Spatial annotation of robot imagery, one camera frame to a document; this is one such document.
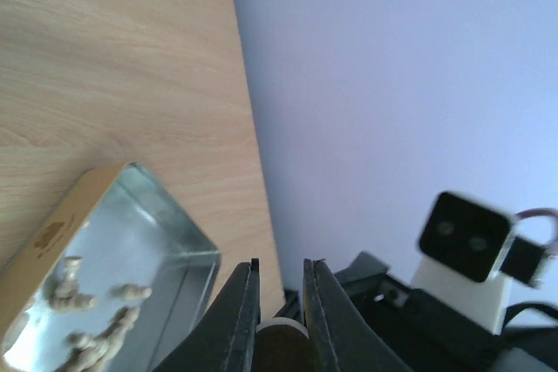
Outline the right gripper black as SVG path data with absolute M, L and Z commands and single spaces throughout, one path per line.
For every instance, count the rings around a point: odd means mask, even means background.
M 414 371 L 488 371 L 509 345 L 366 252 L 335 273 L 366 324 Z

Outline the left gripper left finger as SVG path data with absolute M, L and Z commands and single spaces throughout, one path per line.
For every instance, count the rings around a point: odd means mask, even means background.
M 239 263 L 188 337 L 158 371 L 250 371 L 261 320 L 259 260 Z

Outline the dark chess piece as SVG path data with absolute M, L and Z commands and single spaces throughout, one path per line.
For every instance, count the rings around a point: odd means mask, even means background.
M 314 371 L 307 328 L 287 317 L 274 317 L 256 327 L 252 371 Z

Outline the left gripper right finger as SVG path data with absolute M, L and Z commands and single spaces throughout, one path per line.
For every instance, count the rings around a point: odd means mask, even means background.
M 303 262 L 303 312 L 316 371 L 409 371 L 366 324 L 323 260 Z

